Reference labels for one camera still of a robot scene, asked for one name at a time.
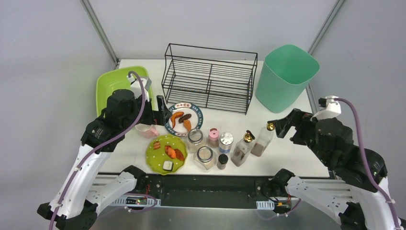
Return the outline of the oil bottle with gold cap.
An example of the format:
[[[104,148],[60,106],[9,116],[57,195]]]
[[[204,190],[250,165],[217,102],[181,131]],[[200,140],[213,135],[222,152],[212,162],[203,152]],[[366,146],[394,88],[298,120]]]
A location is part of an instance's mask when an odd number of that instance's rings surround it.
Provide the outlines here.
[[[268,145],[270,144],[270,142],[273,139],[273,135],[274,135],[274,130],[275,130],[275,125],[273,122],[268,123],[265,127],[263,127],[260,130],[259,135],[256,138],[256,142],[253,146],[253,148],[251,149],[250,153],[260,157],[265,149],[268,147]]]

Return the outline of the oil bottle with black spout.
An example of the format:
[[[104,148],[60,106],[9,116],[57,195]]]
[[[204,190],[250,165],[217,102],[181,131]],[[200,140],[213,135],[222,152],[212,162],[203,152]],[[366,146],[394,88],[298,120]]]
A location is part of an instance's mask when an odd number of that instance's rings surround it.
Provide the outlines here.
[[[248,158],[255,142],[255,136],[247,130],[243,138],[236,144],[231,161],[237,167],[241,166]]]

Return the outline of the silver lid pellet jar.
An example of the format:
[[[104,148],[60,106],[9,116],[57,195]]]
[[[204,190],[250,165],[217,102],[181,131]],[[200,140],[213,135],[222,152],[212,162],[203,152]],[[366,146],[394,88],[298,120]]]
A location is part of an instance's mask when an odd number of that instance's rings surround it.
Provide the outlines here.
[[[219,152],[228,154],[231,151],[234,142],[234,137],[230,132],[223,132],[219,136]]]

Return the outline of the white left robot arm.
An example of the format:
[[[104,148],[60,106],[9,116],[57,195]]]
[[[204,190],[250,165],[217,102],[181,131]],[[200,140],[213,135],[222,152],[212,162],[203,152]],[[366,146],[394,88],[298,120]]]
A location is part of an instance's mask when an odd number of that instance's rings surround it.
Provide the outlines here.
[[[101,167],[125,134],[135,125],[165,125],[171,112],[163,96],[157,96],[153,110],[145,93],[135,97],[131,90],[115,90],[101,114],[85,129],[75,163],[55,198],[41,204],[37,213],[49,220],[49,228],[88,230],[97,216],[113,201],[146,186],[146,173],[130,165],[111,182],[91,192]]]

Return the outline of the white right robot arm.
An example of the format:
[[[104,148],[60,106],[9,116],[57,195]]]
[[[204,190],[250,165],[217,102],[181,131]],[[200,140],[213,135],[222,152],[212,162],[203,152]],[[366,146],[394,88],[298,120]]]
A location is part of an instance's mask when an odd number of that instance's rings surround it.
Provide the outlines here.
[[[291,142],[307,146],[330,171],[348,186],[351,200],[311,185],[287,169],[269,181],[271,196],[291,195],[322,211],[343,230],[403,230],[406,222],[394,218],[388,196],[388,178],[381,155],[353,141],[350,127],[336,118],[319,120],[293,109],[285,118],[269,121],[276,136],[295,128]]]

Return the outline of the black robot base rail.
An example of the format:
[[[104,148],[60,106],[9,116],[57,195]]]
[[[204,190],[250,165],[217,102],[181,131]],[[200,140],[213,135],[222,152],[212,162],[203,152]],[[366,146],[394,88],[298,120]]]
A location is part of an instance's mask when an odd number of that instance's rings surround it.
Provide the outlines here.
[[[288,199],[265,176],[146,174],[132,191],[151,195],[164,207],[256,209],[259,201]]]

